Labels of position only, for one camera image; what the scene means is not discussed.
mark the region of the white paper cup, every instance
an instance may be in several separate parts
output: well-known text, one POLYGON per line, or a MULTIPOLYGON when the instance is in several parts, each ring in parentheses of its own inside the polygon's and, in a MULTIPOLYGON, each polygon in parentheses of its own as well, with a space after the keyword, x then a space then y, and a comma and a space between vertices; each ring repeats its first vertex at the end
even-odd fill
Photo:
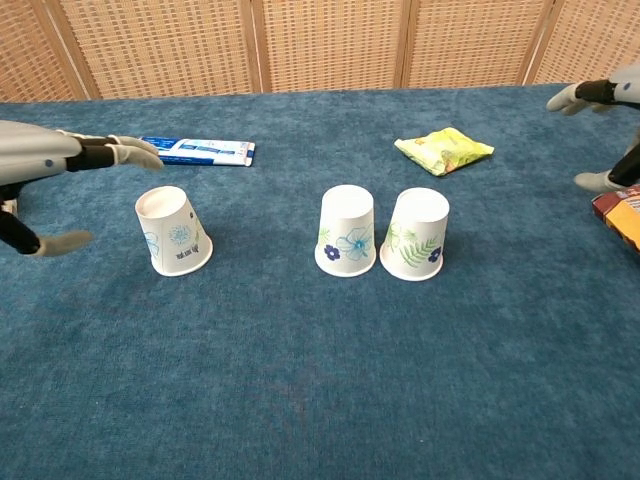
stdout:
POLYGON ((355 277, 373 266, 373 196, 366 189, 338 185, 325 192, 315 259, 323 271, 336 277, 355 277))
POLYGON ((213 242, 186 193, 174 186, 154 188, 136 202, 136 214, 153 268, 167 277, 191 273, 213 254, 213 242))
POLYGON ((443 263, 444 238, 449 202, 429 188, 402 192, 380 247, 380 262, 402 280, 427 280, 438 274, 443 263))

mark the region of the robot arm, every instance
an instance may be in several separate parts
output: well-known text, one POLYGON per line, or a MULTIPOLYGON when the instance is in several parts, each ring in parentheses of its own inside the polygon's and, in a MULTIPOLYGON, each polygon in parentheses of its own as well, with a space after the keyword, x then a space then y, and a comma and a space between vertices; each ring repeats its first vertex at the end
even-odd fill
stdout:
MULTIPOLYGON (((640 110, 640 65, 625 67, 609 79, 574 83, 547 102, 547 110, 575 115, 591 106, 604 112, 616 105, 640 110)), ((593 192, 621 190, 640 180, 640 130, 624 156, 611 168, 599 173, 581 173, 575 183, 593 192)))
MULTIPOLYGON (((0 206, 19 196, 24 185, 63 172, 134 164, 163 167, 157 150, 132 137, 93 137, 36 125, 0 121, 0 206)), ((91 241, 86 231, 39 236, 9 212, 0 210, 0 240, 19 253, 62 255, 91 241)))
POLYGON ((547 102, 547 110, 575 115, 588 106, 604 112, 616 105, 640 110, 640 65, 618 70, 609 79, 569 85, 547 102))

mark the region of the blue and white package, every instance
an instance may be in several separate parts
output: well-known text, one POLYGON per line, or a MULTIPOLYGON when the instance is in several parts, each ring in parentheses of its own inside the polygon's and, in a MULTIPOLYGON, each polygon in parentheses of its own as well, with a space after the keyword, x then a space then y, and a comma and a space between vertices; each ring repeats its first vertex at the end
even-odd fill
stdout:
POLYGON ((158 149, 165 165, 236 165, 253 163, 255 143, 190 138, 140 137, 158 149))

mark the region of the woven panel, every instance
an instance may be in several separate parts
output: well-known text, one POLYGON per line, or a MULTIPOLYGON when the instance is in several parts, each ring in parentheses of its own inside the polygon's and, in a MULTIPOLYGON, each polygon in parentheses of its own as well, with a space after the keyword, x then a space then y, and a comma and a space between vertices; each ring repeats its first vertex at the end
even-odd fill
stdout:
POLYGON ((231 0, 62 0, 104 98, 251 91, 231 0))
POLYGON ((272 91, 391 88, 402 3, 263 0, 272 91))
POLYGON ((533 83, 606 78, 640 61, 640 2, 565 0, 533 83))
POLYGON ((544 0, 420 2, 408 86, 515 84, 544 7, 544 0))
POLYGON ((31 5, 5 0, 0 9, 0 101, 74 100, 31 5))

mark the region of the yellow snack bag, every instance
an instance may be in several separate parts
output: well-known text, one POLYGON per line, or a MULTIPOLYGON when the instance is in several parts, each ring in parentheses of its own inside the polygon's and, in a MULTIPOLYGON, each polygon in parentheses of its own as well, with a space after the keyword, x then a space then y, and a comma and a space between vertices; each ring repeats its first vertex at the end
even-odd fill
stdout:
POLYGON ((426 137, 398 139, 394 145, 428 172, 441 177, 491 155, 494 148, 471 140, 453 127, 426 137))

